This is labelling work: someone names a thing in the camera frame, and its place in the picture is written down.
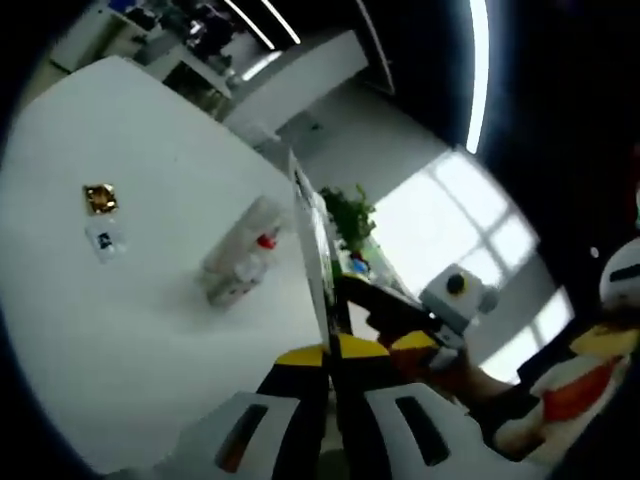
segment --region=ceiling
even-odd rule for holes
[[[395,95],[381,95],[450,145],[465,145],[473,99],[469,1],[363,0],[395,84]],[[356,28],[375,58],[369,78],[385,84],[356,0],[329,0],[311,11],[306,2],[273,4],[301,34]],[[635,234],[629,193],[640,140],[638,7],[486,0],[486,8],[489,84],[477,158],[527,215],[552,275],[580,311],[597,302],[604,261]]]

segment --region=potted plant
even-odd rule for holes
[[[369,215],[376,209],[367,202],[364,189],[360,185],[356,185],[356,189],[359,198],[354,200],[347,198],[342,190],[328,187],[320,190],[320,195],[325,201],[336,232],[342,239],[341,248],[349,251],[352,259],[365,261],[362,258],[365,240],[376,227]]]

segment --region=gold object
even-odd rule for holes
[[[99,185],[85,185],[84,197],[92,215],[104,215],[118,209],[118,200],[113,185],[101,183]]]

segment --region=green plant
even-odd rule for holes
[[[375,207],[367,203],[367,194],[360,185],[356,185],[356,189],[360,198],[355,200],[348,199],[340,189],[325,187],[320,190],[331,221],[344,242],[342,248],[351,253],[361,252],[365,240],[376,228],[376,223],[369,218],[376,211]]]

